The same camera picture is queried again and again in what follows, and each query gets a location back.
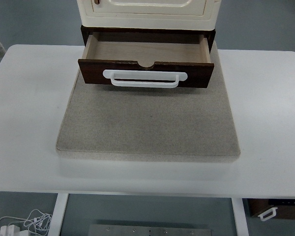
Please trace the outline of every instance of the white handle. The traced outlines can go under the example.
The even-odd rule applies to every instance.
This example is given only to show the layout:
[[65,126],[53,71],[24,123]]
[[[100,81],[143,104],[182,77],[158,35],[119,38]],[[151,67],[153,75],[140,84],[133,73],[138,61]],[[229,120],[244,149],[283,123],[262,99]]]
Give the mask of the white handle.
[[265,212],[258,215],[258,217],[260,217],[261,221],[266,221],[268,219],[271,219],[276,216],[276,209],[277,207],[272,207],[269,210],[266,210]]
[[[185,72],[168,71],[141,71],[141,70],[104,70],[103,76],[110,79],[112,84],[120,87],[145,87],[168,88],[178,86],[179,81],[185,81],[188,75]],[[148,82],[146,80],[172,81],[172,82]]]

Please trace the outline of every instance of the power adapter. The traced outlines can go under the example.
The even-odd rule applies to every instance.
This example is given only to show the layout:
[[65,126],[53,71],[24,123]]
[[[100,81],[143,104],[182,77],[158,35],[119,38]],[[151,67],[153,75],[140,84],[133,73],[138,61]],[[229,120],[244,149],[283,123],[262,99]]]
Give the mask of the power adapter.
[[20,231],[20,227],[15,225],[2,226],[0,228],[0,236],[30,236],[30,232],[28,230]]

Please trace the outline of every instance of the white table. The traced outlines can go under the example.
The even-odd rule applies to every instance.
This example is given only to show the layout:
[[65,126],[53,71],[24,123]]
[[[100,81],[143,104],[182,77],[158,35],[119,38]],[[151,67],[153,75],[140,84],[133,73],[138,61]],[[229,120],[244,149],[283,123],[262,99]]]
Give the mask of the white table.
[[117,162],[56,153],[83,48],[7,51],[0,64],[0,191],[295,199],[295,53],[219,50],[237,161]]

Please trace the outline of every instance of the felt pad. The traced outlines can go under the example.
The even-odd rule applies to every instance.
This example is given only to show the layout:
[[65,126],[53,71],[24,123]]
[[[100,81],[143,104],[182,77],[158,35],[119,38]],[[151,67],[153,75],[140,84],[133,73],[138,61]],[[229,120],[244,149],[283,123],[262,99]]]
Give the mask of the felt pad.
[[127,161],[235,160],[239,145],[214,43],[208,88],[85,84],[79,73],[65,112],[61,157]]

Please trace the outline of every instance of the floor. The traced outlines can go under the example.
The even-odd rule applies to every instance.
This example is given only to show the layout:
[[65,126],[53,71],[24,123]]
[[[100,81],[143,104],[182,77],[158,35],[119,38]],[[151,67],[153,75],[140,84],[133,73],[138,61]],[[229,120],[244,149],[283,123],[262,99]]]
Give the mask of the floor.
[[[0,0],[0,41],[6,49],[14,44],[83,45],[80,26],[75,0]],[[216,31],[219,49],[295,52],[295,0],[223,0]],[[51,210],[55,196],[0,193],[0,213],[17,213],[8,211],[11,199],[27,214],[33,207]],[[295,221],[261,222],[247,215],[247,224],[251,236],[295,236]]]
[[85,236],[91,224],[209,229],[236,236],[232,201],[225,198],[69,195],[61,236]]

